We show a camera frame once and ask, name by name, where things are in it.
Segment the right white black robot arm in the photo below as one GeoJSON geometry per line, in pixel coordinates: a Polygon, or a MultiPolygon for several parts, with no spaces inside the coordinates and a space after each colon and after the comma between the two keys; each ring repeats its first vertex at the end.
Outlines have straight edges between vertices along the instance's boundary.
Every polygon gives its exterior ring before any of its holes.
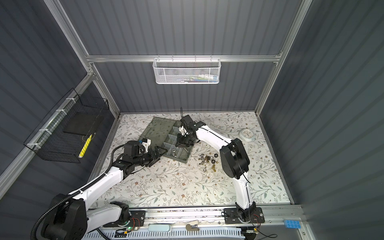
{"type": "Polygon", "coordinates": [[[195,122],[189,115],[183,116],[180,123],[176,146],[189,147],[204,142],[220,153],[222,169],[234,183],[238,218],[242,222],[248,222],[257,206],[251,196],[251,182],[248,177],[250,159],[243,142],[238,138],[231,140],[224,137],[204,122],[195,122]]]}

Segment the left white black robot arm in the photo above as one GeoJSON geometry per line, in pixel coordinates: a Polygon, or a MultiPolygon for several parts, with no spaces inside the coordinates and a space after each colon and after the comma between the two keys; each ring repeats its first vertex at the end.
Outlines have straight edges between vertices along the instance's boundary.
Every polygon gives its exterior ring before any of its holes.
{"type": "Polygon", "coordinates": [[[40,235],[48,240],[80,240],[109,223],[134,228],[136,221],[127,204],[112,201],[98,209],[92,209],[92,205],[111,187],[137,173],[136,167],[149,168],[166,153],[165,148],[152,147],[149,139],[116,147],[103,173],[79,189],[52,199],[49,209],[34,224],[30,238],[36,240],[40,230],[40,235]]]}

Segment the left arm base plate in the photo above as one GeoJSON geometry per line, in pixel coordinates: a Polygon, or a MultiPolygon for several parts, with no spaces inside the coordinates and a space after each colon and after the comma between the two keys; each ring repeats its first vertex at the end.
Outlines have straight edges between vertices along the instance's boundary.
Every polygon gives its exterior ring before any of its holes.
{"type": "Polygon", "coordinates": [[[146,211],[130,211],[130,216],[127,220],[117,220],[112,223],[103,225],[104,228],[127,228],[127,227],[142,227],[145,222],[146,211]]]}

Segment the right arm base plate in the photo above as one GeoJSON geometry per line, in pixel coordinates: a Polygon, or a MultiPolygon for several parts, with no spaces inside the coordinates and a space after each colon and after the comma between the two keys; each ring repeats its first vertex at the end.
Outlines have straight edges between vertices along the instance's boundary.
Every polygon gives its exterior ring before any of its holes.
{"type": "Polygon", "coordinates": [[[263,224],[265,223],[264,213],[261,208],[256,207],[250,211],[243,211],[240,208],[225,208],[221,212],[225,223],[230,224],[263,224]]]}

